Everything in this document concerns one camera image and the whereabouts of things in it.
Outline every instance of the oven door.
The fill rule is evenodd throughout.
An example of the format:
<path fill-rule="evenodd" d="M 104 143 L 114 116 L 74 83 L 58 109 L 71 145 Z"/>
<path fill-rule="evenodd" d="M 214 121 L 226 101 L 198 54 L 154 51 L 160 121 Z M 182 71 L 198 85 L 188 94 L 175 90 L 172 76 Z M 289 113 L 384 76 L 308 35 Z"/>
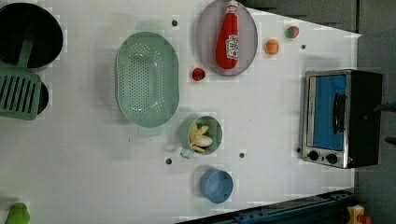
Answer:
<path fill-rule="evenodd" d="M 307 145 L 344 149 L 347 76 L 309 78 Z"/>

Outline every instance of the oven window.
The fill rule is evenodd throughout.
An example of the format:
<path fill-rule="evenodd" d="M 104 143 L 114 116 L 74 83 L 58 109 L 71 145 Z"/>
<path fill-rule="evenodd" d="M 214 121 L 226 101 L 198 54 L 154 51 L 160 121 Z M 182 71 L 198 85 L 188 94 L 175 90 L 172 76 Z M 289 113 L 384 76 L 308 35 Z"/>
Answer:
<path fill-rule="evenodd" d="M 329 150 L 342 151 L 344 148 L 344 132 L 334 126 L 334 112 L 337 99 L 346 95 L 347 76 L 336 75 L 326 77 L 311 77 L 310 80 L 310 103 L 309 111 L 311 119 L 308 122 L 311 130 L 311 147 L 326 148 Z"/>

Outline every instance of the oven knob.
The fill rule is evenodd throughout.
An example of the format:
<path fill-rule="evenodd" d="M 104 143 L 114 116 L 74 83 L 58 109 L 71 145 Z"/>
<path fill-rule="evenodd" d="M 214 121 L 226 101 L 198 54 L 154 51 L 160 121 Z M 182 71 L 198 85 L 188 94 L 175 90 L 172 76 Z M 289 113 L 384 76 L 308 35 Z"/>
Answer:
<path fill-rule="evenodd" d="M 316 151 L 310 151 L 308 153 L 308 157 L 309 159 L 311 159 L 312 161 L 316 161 L 319 158 L 319 154 Z"/>
<path fill-rule="evenodd" d="M 334 154 L 330 154 L 329 156 L 326 157 L 327 161 L 329 164 L 336 164 L 337 163 L 337 156 Z"/>

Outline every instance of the white plate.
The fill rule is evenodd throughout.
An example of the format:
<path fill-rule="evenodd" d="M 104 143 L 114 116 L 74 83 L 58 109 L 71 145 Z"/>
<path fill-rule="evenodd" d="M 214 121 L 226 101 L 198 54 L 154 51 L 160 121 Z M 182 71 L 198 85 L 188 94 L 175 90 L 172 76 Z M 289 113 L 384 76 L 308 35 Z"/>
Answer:
<path fill-rule="evenodd" d="M 217 0 L 205 8 L 198 21 L 196 42 L 198 55 L 212 71 L 223 76 L 243 73 L 253 62 L 257 51 L 257 29 L 247 9 L 239 4 L 239 60 L 233 69 L 222 69 L 216 63 L 216 45 L 229 0 Z"/>

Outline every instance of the ketchup bottle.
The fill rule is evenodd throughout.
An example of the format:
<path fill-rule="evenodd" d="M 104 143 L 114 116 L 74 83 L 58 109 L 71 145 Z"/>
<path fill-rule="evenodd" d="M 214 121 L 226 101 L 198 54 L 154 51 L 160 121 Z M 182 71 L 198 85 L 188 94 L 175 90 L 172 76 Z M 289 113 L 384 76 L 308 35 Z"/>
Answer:
<path fill-rule="evenodd" d="M 238 62 L 238 6 L 235 0 L 228 3 L 219 33 L 216 63 L 223 69 L 232 69 Z"/>

